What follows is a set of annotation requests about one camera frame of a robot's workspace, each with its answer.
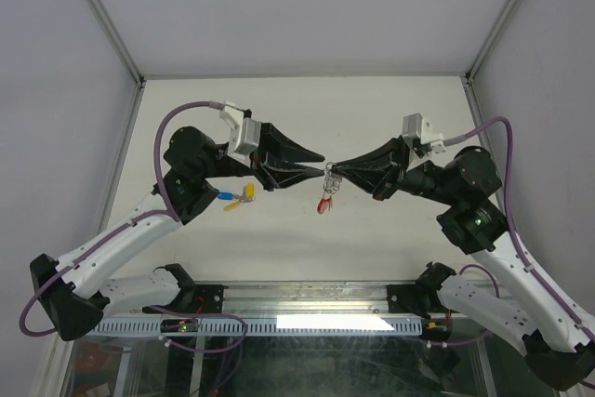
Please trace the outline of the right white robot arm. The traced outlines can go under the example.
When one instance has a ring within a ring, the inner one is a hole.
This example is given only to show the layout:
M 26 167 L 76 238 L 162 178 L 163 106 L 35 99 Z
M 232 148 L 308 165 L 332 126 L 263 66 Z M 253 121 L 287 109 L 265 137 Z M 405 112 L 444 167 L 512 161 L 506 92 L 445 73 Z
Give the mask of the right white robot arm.
M 435 263 L 416 279 L 416 302 L 462 313 L 505 340 L 529 369 L 555 390 L 568 390 L 594 370 L 594 317 L 570 299 L 521 244 L 490 197 L 502 185 L 490 152 L 468 146 L 446 166 L 413 156 L 403 138 L 391 139 L 331 172 L 377 201 L 407 192 L 447 209 L 436 219 L 447 240 L 491 272 L 513 296 L 508 303 Z

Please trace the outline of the yellow tag key upper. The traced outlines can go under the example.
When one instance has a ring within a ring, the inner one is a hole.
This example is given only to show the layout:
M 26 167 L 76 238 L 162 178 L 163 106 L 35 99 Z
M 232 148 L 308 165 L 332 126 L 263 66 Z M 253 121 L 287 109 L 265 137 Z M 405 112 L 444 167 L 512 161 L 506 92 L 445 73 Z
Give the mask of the yellow tag key upper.
M 248 183 L 243 187 L 240 194 L 234 195 L 234 200 L 240 203 L 250 203 L 256 198 L 256 186 L 254 183 Z

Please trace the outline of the yellow tag key flat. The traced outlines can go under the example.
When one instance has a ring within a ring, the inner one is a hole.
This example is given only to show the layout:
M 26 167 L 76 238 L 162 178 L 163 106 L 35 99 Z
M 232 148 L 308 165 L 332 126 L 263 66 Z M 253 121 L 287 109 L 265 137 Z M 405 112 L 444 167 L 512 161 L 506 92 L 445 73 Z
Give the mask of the yellow tag key flat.
M 236 201 L 236 202 L 233 202 L 233 203 L 231 203 L 229 205 L 226 205 L 223 209 L 224 209 L 225 212 L 230 212 L 233 209 L 236 209 L 237 207 L 241 206 L 242 204 L 243 204 L 242 202 Z

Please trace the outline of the right aluminium frame post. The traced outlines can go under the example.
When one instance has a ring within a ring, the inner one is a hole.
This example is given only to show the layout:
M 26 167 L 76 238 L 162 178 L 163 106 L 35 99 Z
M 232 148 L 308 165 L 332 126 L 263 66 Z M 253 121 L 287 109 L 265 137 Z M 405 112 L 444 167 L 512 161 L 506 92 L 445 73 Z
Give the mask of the right aluminium frame post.
M 472 63 L 465 72 L 465 79 L 471 84 L 480 73 L 483 65 L 486 63 L 488 57 L 496 46 L 498 39 L 507 29 L 509 22 L 515 14 L 522 0 L 505 0 L 502 7 L 499 9 L 496 19 L 485 39 L 483 40 L 480 49 L 473 59 Z

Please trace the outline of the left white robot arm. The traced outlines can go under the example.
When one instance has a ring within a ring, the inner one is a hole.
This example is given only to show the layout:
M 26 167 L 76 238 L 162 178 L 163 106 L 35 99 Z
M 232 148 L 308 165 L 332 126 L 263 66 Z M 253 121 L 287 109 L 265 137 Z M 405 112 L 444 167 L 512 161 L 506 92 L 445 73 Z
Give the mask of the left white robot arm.
M 42 254 L 30 264 L 33 288 L 60 338 L 76 340 L 104 318 L 137 309 L 184 312 L 194 302 L 196 285 L 178 264 L 167 264 L 135 277 L 113 274 L 145 248 L 202 214 L 219 191 L 217 178 L 255 178 L 265 190 L 286 189 L 318 178 L 324 161 L 289 139 L 271 123 L 257 123 L 247 161 L 228 155 L 195 127 L 184 126 L 164 154 L 170 168 L 153 190 L 119 223 L 59 258 Z

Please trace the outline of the red handled metal keyring holder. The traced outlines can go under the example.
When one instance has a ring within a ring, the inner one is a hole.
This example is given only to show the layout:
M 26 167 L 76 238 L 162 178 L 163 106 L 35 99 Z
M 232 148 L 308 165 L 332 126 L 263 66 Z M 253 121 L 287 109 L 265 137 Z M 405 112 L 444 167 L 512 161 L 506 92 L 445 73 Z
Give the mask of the red handled metal keyring holder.
M 324 168 L 323 194 L 316 207 L 319 215 L 332 208 L 334 196 L 340 189 L 342 177 L 332 171 L 333 167 L 334 164 L 329 162 Z

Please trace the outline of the aluminium frame post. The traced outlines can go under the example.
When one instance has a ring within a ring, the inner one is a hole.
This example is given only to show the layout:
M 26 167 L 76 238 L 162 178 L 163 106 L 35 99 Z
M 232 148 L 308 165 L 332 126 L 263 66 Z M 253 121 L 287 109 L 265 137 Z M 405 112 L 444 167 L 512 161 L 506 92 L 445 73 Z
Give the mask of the aluminium frame post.
M 509 22 L 515 14 L 522 0 L 505 0 L 502 7 L 499 9 L 496 19 L 485 39 L 483 40 L 480 49 L 473 59 L 472 63 L 465 72 L 465 79 L 471 84 L 480 73 L 483 65 L 486 63 L 488 57 L 496 46 L 498 39 L 507 29 Z
M 145 77 L 141 73 L 138 64 L 134 61 L 102 0 L 86 0 L 86 3 L 115 54 L 124 65 L 126 72 L 130 75 L 136 86 L 143 86 Z

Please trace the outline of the left aluminium frame post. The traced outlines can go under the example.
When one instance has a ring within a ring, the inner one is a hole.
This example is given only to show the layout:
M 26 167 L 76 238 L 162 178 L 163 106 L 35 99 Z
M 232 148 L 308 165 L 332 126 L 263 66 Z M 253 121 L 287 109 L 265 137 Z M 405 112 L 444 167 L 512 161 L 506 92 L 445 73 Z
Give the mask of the left aluminium frame post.
M 115 54 L 124 65 L 126 72 L 130 75 L 136 86 L 143 86 L 145 77 L 141 73 L 138 64 L 134 61 L 102 0 L 86 0 L 86 3 Z

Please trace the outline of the blue tag key upper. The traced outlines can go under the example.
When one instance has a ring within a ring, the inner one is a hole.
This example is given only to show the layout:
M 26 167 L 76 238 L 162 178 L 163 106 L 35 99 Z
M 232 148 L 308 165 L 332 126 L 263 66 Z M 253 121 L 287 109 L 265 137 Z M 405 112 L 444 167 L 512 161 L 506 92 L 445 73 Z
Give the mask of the blue tag key upper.
M 234 201 L 236 199 L 232 192 L 220 192 L 218 195 L 219 200 Z

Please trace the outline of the aluminium front rail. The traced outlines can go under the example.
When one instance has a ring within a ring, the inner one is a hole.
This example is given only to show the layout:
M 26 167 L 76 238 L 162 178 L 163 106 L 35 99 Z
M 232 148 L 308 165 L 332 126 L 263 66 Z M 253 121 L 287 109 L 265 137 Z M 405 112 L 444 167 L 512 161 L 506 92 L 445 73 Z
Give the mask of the aluminium front rail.
M 42 300 L 57 329 L 66 332 L 66 326 L 71 324 L 74 337 L 87 333 L 105 318 L 133 312 L 181 319 L 349 311 L 406 313 L 428 319 L 446 312 L 435 296 L 421 297 L 412 284 L 198 284 L 164 270 L 148 276 L 110 279 L 88 296 L 81 286 L 58 281 L 48 288 Z

